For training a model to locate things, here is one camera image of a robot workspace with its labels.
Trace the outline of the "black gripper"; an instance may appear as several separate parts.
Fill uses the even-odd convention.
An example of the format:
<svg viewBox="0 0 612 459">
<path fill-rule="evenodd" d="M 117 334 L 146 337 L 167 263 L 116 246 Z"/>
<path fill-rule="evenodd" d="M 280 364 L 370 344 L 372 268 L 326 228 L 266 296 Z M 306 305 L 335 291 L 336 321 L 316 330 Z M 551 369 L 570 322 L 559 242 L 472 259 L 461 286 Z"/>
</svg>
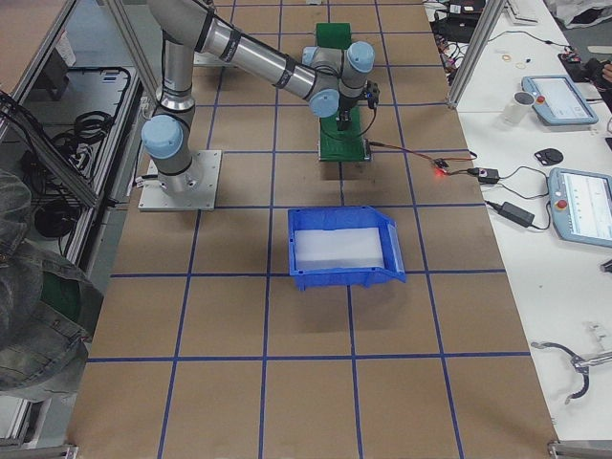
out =
<svg viewBox="0 0 612 459">
<path fill-rule="evenodd" d="M 351 110 L 354 101 L 351 98 L 340 98 L 339 109 L 336 115 L 336 124 L 339 132 L 348 130 L 352 125 Z"/>
</svg>

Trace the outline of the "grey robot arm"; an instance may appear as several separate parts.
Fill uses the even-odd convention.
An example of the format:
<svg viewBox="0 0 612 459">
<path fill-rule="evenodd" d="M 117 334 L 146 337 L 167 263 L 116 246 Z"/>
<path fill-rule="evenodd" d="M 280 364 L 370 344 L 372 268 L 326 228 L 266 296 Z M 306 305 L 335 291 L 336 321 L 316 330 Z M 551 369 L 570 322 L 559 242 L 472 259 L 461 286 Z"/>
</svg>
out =
<svg viewBox="0 0 612 459">
<path fill-rule="evenodd" d="M 168 196 L 186 195 L 204 179 L 204 169 L 188 148 L 197 53 L 210 53 L 307 101 L 320 119 L 337 117 L 341 130 L 350 126 L 350 112 L 359 102 L 370 109 L 379 103 L 378 86 L 368 78 L 375 52 L 367 42 L 352 43 L 346 50 L 307 47 L 296 61 L 243 33 L 203 1 L 150 1 L 147 6 L 163 33 L 162 83 L 141 137 Z"/>
</svg>

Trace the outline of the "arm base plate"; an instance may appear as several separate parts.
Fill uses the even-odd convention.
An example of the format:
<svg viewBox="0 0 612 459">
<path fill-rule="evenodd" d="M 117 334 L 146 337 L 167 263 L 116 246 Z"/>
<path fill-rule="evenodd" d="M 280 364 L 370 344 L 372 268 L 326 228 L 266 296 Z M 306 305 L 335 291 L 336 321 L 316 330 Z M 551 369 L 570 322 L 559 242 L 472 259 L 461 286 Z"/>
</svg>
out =
<svg viewBox="0 0 612 459">
<path fill-rule="evenodd" d="M 139 210 L 214 210 L 222 151 L 198 150 L 191 155 L 190 168 L 176 176 L 159 174 L 154 162 L 149 161 L 147 173 L 155 178 L 142 181 Z"/>
</svg>

